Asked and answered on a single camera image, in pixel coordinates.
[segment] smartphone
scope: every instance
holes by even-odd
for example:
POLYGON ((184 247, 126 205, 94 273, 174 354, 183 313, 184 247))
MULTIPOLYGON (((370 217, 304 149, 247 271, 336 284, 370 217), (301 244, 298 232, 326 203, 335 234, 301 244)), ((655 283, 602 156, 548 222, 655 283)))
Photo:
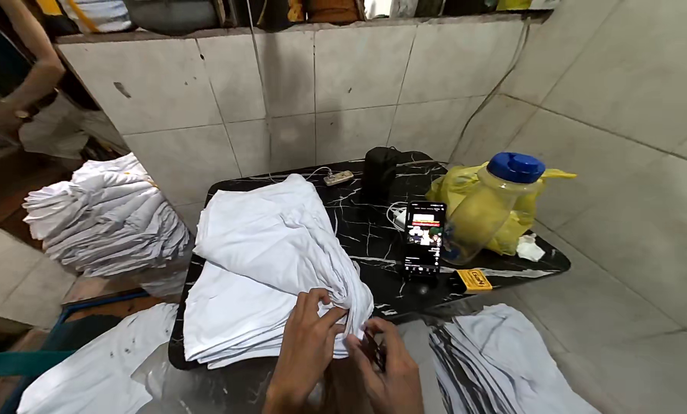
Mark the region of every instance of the smartphone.
POLYGON ((446 225, 446 204, 412 201, 404 219, 404 271, 412 275, 440 272, 440 247, 446 225))

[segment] green strap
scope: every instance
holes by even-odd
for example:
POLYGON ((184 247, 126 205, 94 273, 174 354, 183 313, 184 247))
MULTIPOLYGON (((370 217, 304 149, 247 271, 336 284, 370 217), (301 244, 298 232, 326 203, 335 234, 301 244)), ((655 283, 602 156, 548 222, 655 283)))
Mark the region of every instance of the green strap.
POLYGON ((75 351, 0 352, 0 376, 37 376, 75 351))

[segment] yellow packet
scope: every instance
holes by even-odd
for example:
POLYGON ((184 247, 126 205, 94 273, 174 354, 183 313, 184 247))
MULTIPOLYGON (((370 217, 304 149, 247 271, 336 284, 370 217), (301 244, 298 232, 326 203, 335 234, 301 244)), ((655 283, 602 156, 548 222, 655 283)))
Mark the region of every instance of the yellow packet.
POLYGON ((463 284, 467 286, 467 292, 483 292, 491 290, 491 283, 479 269, 456 270, 463 284))

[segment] stack of white t-shirts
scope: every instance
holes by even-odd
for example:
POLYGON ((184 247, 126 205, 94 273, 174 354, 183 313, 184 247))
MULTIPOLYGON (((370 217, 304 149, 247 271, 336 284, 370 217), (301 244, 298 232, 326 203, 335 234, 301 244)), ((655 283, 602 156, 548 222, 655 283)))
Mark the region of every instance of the stack of white t-shirts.
POLYGON ((161 268, 183 255, 190 234, 133 153, 88 161, 30 192, 23 207, 47 255, 85 276, 161 268))
POLYGON ((152 400, 131 374, 170 340, 177 305, 127 316, 42 374, 24 391, 18 414, 134 414, 152 400))
POLYGON ((499 304, 433 327, 446 409, 468 414, 599 414, 571 390, 535 326, 499 304))
MULTIPOLYGON (((299 174, 250 192, 217 192, 201 212, 193 251, 207 261, 185 302, 186 360, 219 368, 279 355, 297 294, 316 287, 348 309, 334 357, 348 356, 346 334, 363 336, 371 293, 315 187, 299 174)), ((320 305, 319 315, 329 308, 320 305)))

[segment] hand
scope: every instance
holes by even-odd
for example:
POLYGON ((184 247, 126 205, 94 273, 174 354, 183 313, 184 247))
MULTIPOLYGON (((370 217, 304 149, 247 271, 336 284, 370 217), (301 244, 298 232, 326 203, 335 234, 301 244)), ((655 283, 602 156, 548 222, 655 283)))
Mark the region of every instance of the hand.
POLYGON ((335 336, 346 329, 336 321, 347 311, 333 307, 319 317, 320 301, 331 303, 326 289, 311 289, 310 293, 298 295, 284 325, 283 346, 267 389, 265 414, 300 409, 333 358, 335 336))
POLYGON ((17 108, 0 101, 0 133, 13 134, 22 125, 22 119, 16 116, 17 108))
POLYGON ((386 373, 375 372, 356 336, 348 335, 346 345, 361 371, 372 408, 377 414, 423 414, 418 365, 405 349, 397 328, 378 317, 367 320, 367 327, 385 335, 386 373))

